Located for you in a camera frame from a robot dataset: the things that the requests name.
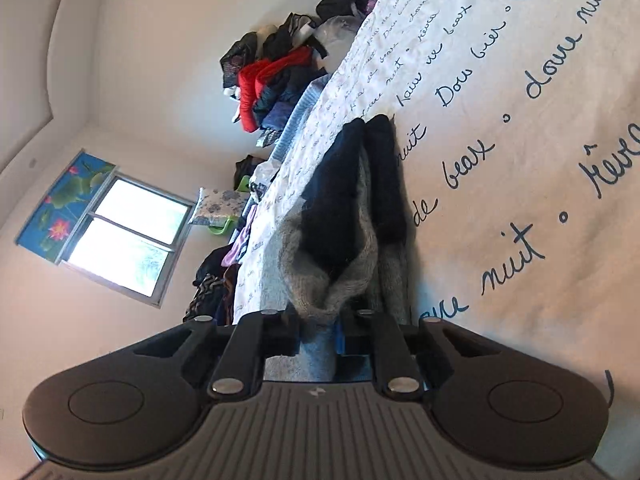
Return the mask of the floral white pillow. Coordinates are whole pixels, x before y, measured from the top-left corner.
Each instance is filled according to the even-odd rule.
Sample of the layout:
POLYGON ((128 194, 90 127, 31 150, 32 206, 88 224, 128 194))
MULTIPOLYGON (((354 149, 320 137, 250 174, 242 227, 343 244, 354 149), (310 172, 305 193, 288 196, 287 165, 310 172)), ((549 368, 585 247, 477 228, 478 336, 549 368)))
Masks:
POLYGON ((200 188, 189 223, 192 226, 222 228, 228 220, 239 218, 249 197, 250 194, 245 192, 200 188))

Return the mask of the black white zigzag garment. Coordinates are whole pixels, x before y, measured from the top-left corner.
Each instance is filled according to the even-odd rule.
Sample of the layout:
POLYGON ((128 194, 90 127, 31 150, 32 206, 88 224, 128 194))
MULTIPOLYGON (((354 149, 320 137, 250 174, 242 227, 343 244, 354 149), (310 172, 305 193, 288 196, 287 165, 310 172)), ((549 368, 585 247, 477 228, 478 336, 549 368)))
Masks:
POLYGON ((198 285, 198 290, 182 318, 183 322, 205 315, 209 316, 219 326, 226 324, 225 292, 224 280, 207 274, 198 285))

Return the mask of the aluminium sliding window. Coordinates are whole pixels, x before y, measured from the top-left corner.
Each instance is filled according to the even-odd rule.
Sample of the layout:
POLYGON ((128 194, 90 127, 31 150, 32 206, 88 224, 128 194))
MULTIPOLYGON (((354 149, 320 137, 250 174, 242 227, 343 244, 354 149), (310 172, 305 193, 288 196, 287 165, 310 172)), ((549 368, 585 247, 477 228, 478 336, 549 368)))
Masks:
POLYGON ((115 171, 90 200, 55 262, 158 308, 193 209, 192 200, 115 171))

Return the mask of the lotus flower poster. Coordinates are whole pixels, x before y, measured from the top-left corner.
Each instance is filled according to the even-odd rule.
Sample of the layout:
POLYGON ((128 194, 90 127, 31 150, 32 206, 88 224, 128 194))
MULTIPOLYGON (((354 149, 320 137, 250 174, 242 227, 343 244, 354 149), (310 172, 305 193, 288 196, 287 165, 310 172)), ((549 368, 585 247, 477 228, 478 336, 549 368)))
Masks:
POLYGON ((54 181, 26 221, 17 246, 57 262, 115 165, 81 151, 54 181))

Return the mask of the pile of dark clothes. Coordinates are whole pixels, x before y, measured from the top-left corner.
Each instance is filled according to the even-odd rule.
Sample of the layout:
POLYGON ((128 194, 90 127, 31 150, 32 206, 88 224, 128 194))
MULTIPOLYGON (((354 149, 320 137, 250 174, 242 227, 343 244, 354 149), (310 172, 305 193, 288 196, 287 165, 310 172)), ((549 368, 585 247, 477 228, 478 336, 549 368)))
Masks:
POLYGON ((298 101, 316 79, 334 73, 378 0, 321 0, 314 14, 288 14, 280 26, 247 32, 219 60, 222 93, 236 102, 232 122, 279 140, 298 101))

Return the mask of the white plastic bag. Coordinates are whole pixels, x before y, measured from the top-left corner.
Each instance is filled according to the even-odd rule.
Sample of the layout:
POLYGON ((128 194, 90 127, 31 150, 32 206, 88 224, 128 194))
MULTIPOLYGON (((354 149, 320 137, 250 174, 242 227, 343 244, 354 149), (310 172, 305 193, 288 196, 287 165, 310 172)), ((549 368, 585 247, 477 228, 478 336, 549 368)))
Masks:
POLYGON ((272 181, 277 177, 280 167, 281 163, 277 159, 268 159, 256 167, 248 184, 250 196, 256 203, 264 198, 272 181))

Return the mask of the grey sweater navy sleeves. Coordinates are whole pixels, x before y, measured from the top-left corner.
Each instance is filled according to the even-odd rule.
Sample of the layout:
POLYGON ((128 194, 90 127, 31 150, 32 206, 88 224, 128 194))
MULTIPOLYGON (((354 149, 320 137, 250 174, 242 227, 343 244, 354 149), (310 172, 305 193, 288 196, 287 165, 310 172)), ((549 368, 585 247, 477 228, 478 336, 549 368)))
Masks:
POLYGON ((277 382, 360 379, 363 358, 338 356, 337 322, 370 309, 411 321, 408 222, 390 118, 344 125, 265 250, 263 309, 292 307, 300 318, 296 356, 272 356, 277 382))

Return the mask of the light blue knitted blanket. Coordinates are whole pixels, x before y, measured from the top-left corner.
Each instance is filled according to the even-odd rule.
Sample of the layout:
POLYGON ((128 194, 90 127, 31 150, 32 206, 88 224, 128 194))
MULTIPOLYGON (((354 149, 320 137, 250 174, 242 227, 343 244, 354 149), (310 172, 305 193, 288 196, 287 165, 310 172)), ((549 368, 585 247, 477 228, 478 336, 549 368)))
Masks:
POLYGON ((325 74, 308 84, 308 87, 294 106, 279 140, 277 140, 274 149, 269 155, 268 160, 270 162, 282 164, 285 161, 286 155, 295 143, 296 136, 304 130, 311 110, 318 102, 323 89, 326 88, 326 84, 330 79, 331 75, 325 74))

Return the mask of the black backpack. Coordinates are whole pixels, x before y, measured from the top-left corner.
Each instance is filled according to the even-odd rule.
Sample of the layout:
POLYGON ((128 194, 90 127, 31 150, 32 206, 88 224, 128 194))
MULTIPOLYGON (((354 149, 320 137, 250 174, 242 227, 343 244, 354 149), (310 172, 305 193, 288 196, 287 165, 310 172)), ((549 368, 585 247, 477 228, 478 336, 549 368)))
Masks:
POLYGON ((362 18, 370 12, 370 0, 321 0, 316 6, 316 14, 322 22, 336 16, 362 18))

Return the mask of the white script-print bedspread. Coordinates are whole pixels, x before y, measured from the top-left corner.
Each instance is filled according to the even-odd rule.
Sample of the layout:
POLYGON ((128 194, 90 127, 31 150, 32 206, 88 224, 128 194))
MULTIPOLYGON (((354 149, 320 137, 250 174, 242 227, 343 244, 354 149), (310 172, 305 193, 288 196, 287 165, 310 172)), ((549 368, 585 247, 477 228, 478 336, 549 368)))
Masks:
POLYGON ((258 209, 239 314, 277 307, 282 222, 342 125, 393 119, 415 318, 612 394, 639 473, 639 0, 380 0, 258 209))

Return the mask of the red puffer jacket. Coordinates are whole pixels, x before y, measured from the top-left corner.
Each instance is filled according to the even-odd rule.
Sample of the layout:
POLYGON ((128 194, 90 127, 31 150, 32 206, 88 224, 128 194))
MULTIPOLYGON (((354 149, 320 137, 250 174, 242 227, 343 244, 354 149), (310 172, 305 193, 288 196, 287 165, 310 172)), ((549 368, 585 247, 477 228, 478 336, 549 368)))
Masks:
POLYGON ((256 61, 242 68, 238 81, 240 87, 240 123, 245 132, 253 133, 258 129, 253 115, 253 106, 262 94, 268 82, 281 70, 292 66, 309 66, 312 59, 311 47, 294 49, 277 61, 268 58, 256 61))

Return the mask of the purple garment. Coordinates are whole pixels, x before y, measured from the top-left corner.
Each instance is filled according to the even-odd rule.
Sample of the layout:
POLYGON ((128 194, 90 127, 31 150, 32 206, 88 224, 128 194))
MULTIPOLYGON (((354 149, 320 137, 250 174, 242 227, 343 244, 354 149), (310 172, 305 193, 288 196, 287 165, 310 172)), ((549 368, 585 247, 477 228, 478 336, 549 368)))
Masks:
POLYGON ((248 241, 250 240, 250 232, 252 232, 252 225, 256 216, 257 205, 250 206, 248 211, 246 222, 240 234, 234 240, 231 249, 227 252, 227 255, 222 259, 221 265, 225 268, 232 266, 232 264, 240 264, 242 258, 246 254, 248 248, 248 241))

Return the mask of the brown garment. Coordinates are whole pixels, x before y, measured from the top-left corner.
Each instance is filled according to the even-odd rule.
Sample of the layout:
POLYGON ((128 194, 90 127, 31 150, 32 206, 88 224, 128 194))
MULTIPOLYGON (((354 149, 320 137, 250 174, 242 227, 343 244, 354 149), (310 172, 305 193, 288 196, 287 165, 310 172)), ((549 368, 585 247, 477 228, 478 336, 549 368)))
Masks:
POLYGON ((219 326, 233 324, 234 297, 240 267, 239 263, 233 263, 224 271, 224 276, 222 277, 224 292, 222 293, 221 303, 216 314, 216 321, 219 326))

